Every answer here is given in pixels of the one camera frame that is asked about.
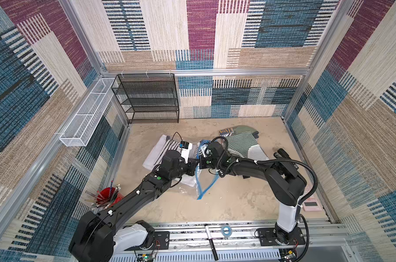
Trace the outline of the clear vacuum bag blue zipper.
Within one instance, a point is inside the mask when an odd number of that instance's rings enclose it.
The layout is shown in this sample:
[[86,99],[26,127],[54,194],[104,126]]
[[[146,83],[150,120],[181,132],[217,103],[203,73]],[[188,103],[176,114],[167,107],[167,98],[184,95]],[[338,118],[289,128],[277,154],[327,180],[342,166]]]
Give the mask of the clear vacuum bag blue zipper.
[[[208,140],[203,140],[200,143],[198,143],[198,151],[196,153],[197,158],[199,159],[200,155],[204,155],[204,150],[207,147],[207,144],[209,143]],[[153,169],[158,170],[160,167],[164,169],[164,172],[169,175],[170,178],[176,180],[177,182],[182,181],[183,175],[186,175],[186,167],[187,165],[179,160],[179,158],[175,158],[177,152],[173,151],[172,153],[168,151],[164,159],[162,161],[162,164],[156,165]],[[204,171],[204,169],[200,169],[199,165],[196,167],[195,171],[195,179],[196,179],[196,198],[197,200],[201,200],[204,195],[209,192],[209,190],[214,186],[214,184],[218,181],[218,176],[215,175],[215,172],[213,170],[209,170],[208,174],[213,175],[214,178],[210,179],[210,177],[203,176],[201,173]]]

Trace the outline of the blue tape roll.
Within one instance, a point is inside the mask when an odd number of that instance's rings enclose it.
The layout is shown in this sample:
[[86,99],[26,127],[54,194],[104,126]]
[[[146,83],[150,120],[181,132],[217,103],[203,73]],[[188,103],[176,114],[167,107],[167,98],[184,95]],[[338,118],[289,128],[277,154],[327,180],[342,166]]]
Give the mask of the blue tape roll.
[[231,228],[231,226],[229,226],[228,224],[222,225],[221,227],[221,233],[225,238],[229,238],[231,237],[233,230]]

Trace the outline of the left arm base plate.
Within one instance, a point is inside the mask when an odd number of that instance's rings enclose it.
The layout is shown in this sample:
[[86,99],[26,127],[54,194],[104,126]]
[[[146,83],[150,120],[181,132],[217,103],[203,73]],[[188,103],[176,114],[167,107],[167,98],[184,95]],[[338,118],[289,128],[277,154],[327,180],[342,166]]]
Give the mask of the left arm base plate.
[[169,231],[154,231],[146,236],[141,248],[144,250],[168,250],[170,242]]

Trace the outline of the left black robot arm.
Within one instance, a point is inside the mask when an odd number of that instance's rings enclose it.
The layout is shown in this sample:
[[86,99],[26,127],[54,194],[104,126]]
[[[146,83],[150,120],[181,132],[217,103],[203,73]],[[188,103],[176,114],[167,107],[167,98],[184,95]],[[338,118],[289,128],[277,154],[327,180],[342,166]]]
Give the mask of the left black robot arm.
[[193,176],[199,163],[185,160],[176,150],[168,150],[162,162],[144,177],[140,185],[117,204],[97,214],[89,211],[79,221],[69,244],[69,252],[79,262],[108,262],[114,254],[140,246],[151,246],[154,228],[140,220],[133,226],[123,225],[148,203],[159,198],[183,175]]

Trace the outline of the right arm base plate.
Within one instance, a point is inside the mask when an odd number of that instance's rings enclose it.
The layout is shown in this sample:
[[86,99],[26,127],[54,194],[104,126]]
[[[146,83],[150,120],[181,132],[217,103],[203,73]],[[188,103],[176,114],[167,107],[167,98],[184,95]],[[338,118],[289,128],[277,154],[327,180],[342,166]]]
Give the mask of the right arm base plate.
[[259,228],[255,236],[261,246],[303,246],[306,244],[306,238],[299,227],[289,233],[281,228]]

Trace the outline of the green white striped garment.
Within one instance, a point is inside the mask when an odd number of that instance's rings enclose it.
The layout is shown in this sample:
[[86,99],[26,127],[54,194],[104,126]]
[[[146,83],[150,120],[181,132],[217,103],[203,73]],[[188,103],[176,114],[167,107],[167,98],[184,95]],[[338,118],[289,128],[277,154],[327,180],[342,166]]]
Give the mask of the green white striped garment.
[[252,160],[269,160],[251,132],[228,136],[226,139],[228,151],[235,156]]

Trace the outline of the black marker pen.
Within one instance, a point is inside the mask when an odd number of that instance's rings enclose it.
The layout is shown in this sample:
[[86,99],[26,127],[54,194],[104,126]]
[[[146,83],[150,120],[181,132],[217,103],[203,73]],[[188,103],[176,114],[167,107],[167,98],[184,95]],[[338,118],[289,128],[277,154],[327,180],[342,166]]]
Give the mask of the black marker pen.
[[207,224],[205,225],[205,231],[206,231],[206,234],[207,234],[208,241],[210,243],[210,247],[211,247],[211,251],[212,251],[214,260],[215,261],[219,261],[219,257],[218,257],[217,250],[216,250],[214,242],[213,242],[211,231],[209,229],[209,225],[207,225]]

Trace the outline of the red pencil cup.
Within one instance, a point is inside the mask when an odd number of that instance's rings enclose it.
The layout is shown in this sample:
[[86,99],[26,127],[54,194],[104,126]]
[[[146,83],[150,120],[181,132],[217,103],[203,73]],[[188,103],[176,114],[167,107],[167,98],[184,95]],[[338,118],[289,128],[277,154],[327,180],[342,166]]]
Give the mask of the red pencil cup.
[[99,212],[100,210],[113,207],[124,198],[120,190],[120,184],[114,184],[114,180],[111,180],[109,187],[101,191],[97,191],[96,193],[85,191],[84,193],[88,196],[85,202],[91,205],[91,211]]

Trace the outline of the white tank top navy trim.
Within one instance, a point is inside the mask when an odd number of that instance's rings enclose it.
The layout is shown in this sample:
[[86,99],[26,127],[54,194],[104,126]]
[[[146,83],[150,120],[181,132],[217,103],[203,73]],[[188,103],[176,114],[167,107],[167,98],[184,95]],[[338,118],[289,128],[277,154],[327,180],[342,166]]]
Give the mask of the white tank top navy trim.
[[[179,148],[179,141],[170,140],[170,136],[162,135],[158,143],[153,147],[152,151],[147,156],[143,163],[143,167],[152,171],[153,168],[162,162],[164,153],[167,150],[176,150],[181,152]],[[192,149],[189,152],[189,158],[196,158],[198,144],[192,144]],[[182,184],[190,187],[196,187],[196,179],[194,176],[183,175]]]

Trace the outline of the pink calculator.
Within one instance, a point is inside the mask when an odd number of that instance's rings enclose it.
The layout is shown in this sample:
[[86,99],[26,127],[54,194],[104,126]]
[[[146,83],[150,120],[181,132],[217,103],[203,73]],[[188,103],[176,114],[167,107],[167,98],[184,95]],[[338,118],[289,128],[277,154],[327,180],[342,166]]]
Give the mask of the pink calculator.
[[311,195],[306,199],[302,205],[305,212],[320,212],[323,211],[323,207],[319,202],[316,194]]

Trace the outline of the black stapler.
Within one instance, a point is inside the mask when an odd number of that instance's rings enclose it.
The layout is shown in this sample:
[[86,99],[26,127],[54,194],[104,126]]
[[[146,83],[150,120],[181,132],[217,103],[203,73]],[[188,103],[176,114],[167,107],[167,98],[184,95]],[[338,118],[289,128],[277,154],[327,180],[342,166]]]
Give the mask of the black stapler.
[[282,148],[279,148],[273,155],[274,155],[275,158],[290,159],[289,154]]

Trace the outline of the black white striped garment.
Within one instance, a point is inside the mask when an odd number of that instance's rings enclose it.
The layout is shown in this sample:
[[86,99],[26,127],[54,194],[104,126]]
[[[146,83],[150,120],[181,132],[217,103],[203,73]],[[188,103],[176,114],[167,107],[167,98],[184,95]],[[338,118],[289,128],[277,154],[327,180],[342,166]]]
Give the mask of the black white striped garment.
[[168,136],[162,136],[149,154],[151,167],[154,168],[156,165],[162,164],[164,156],[168,151],[171,153],[176,151],[175,158],[178,157],[181,162],[190,164],[192,159],[197,158],[198,145],[184,140],[175,141]]

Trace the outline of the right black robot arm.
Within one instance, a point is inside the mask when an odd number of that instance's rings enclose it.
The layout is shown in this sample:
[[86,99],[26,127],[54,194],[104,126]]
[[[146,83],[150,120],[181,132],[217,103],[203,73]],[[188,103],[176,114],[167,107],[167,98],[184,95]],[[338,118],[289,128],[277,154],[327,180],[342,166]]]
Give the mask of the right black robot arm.
[[215,169],[221,178],[249,176],[267,181],[280,203],[274,237],[278,244],[289,245],[299,235],[297,223],[302,219],[301,206],[318,188],[318,177],[307,164],[289,156],[253,160],[231,154],[226,145],[214,138],[199,157],[201,169]]

